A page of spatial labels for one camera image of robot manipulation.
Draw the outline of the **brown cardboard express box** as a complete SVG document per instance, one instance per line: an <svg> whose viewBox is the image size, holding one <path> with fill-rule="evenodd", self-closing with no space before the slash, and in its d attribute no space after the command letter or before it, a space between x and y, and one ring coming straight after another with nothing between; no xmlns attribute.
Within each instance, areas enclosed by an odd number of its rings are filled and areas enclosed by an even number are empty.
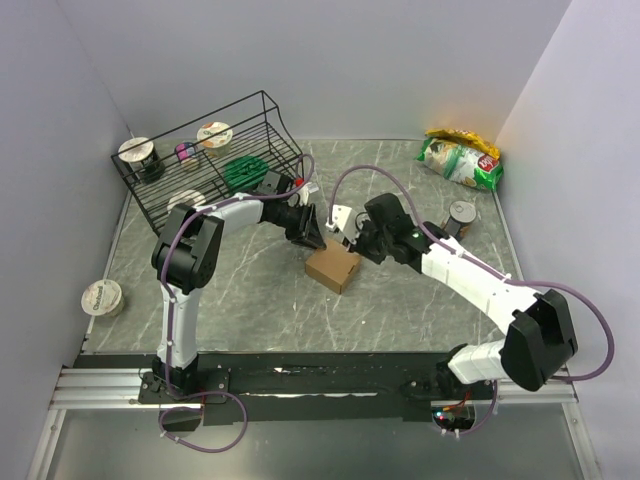
<svg viewBox="0 0 640 480"><path fill-rule="evenodd" d="M334 239L325 240L326 248L316 250L305 262L305 273L332 292L341 295L358 272L362 257L349 252Z"/></svg>

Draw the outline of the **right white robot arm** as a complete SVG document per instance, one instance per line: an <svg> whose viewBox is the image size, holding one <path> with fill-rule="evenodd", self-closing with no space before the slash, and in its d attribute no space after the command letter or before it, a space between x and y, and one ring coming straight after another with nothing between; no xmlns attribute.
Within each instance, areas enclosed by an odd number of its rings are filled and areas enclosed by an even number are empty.
<svg viewBox="0 0 640 480"><path fill-rule="evenodd" d="M578 349L567 300L554 289L541 293L512 285L481 267L479 260L438 226L417 225L394 194L365 205L366 220L346 206L333 206L331 219L351 251L376 264L391 257L434 279L484 313L503 339L463 344L438 366L437 386L456 399L480 381L509 379L539 390Z"/></svg>

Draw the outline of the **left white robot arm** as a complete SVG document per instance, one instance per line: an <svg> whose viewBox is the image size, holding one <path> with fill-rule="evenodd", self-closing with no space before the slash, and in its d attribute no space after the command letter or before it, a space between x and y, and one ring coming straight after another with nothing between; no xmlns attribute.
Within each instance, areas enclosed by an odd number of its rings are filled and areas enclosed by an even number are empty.
<svg viewBox="0 0 640 480"><path fill-rule="evenodd" d="M316 207L305 198L308 182L268 171L250 192L171 209L151 258L163 296L162 339L152 370L174 401L188 401L198 389L199 304L215 273L222 240L244 227L269 223L282 228L294 245L326 248Z"/></svg>

